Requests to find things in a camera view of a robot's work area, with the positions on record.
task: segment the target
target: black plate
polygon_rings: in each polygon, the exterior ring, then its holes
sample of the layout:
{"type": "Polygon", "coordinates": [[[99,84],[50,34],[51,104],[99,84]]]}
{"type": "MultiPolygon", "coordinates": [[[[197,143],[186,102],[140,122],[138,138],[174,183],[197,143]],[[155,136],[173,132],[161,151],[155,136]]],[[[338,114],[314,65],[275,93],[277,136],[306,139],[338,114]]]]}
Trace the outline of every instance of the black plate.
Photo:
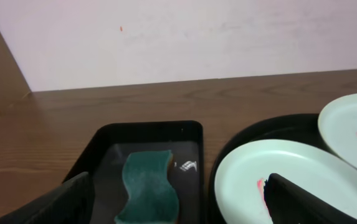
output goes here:
{"type": "Polygon", "coordinates": [[[168,179],[180,202],[178,223],[203,224],[203,133],[195,121],[106,125],[94,135],[65,180],[87,171],[95,187],[90,223],[114,223],[128,199],[121,179],[128,155],[168,149],[174,155],[168,179]]]}
{"type": "Polygon", "coordinates": [[[211,170],[209,182],[209,222],[212,224],[225,223],[217,205],[214,180],[219,164],[228,153],[245,143],[262,139],[291,140],[328,151],[328,147],[318,131],[318,115],[293,114],[266,119],[236,134],[224,146],[211,170]]]}

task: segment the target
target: black tray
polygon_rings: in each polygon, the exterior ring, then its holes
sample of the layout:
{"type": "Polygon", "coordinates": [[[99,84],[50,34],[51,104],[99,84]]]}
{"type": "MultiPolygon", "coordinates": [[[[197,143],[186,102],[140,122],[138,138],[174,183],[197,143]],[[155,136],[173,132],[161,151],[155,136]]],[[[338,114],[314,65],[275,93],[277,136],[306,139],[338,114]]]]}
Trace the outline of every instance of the black tray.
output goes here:
{"type": "Polygon", "coordinates": [[[168,179],[180,202],[178,223],[205,223],[203,133],[195,121],[109,124],[100,128],[64,181],[87,171],[95,201],[91,224],[114,223],[128,199],[121,179],[131,152],[170,149],[174,154],[168,179]],[[182,166],[191,161],[193,166],[182,166]]]}
{"type": "Polygon", "coordinates": [[[328,152],[328,147],[322,140],[318,130],[318,115],[293,114],[266,119],[236,134],[224,146],[211,170],[209,182],[209,222],[211,224],[225,223],[217,205],[214,193],[214,180],[219,164],[228,153],[245,143],[262,139],[285,139],[302,142],[328,152]]]}

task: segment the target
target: black object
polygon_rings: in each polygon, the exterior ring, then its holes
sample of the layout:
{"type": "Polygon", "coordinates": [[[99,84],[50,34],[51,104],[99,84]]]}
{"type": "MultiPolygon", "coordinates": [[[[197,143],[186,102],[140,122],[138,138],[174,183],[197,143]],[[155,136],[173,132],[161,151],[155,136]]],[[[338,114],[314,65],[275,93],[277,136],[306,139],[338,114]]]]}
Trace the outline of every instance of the black object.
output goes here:
{"type": "Polygon", "coordinates": [[[0,224],[88,224],[94,196],[92,180],[83,172],[1,217],[0,224]]]}
{"type": "Polygon", "coordinates": [[[179,223],[203,224],[203,133],[195,121],[121,123],[100,128],[66,177],[68,180],[84,171],[92,176],[95,202],[90,223],[114,223],[125,206],[128,195],[121,172],[130,153],[168,149],[174,155],[168,180],[179,197],[179,223]]]}
{"type": "Polygon", "coordinates": [[[236,134],[222,149],[214,162],[209,181],[209,222],[226,223],[218,208],[214,192],[214,181],[219,164],[235,148],[256,140],[285,139],[309,144],[328,151],[318,131],[319,114],[292,114],[266,119],[245,128],[236,134]]]}
{"type": "Polygon", "coordinates": [[[274,224],[357,224],[357,219],[279,174],[271,174],[265,182],[264,201],[274,224]]]}

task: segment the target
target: stacked plates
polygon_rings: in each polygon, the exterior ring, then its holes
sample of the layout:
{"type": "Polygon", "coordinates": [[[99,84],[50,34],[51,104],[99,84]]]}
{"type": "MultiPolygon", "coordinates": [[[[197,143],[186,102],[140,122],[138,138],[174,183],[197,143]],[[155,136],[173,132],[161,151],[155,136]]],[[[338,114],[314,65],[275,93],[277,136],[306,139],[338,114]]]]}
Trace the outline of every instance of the stacked plates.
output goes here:
{"type": "Polygon", "coordinates": [[[211,174],[210,222],[272,223],[263,196],[271,173],[357,219],[357,94],[319,116],[273,118],[234,137],[211,174]]]}

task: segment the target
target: scouring sponge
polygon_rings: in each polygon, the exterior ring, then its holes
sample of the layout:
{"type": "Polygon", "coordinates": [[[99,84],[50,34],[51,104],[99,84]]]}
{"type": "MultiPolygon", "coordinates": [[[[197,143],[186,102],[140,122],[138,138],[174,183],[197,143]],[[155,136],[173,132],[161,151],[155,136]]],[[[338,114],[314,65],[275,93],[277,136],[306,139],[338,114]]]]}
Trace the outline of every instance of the scouring sponge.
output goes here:
{"type": "Polygon", "coordinates": [[[179,212],[178,196],[167,180],[173,161],[171,151],[135,152],[123,167],[123,183],[128,192],[117,224],[173,224],[179,212]]]}

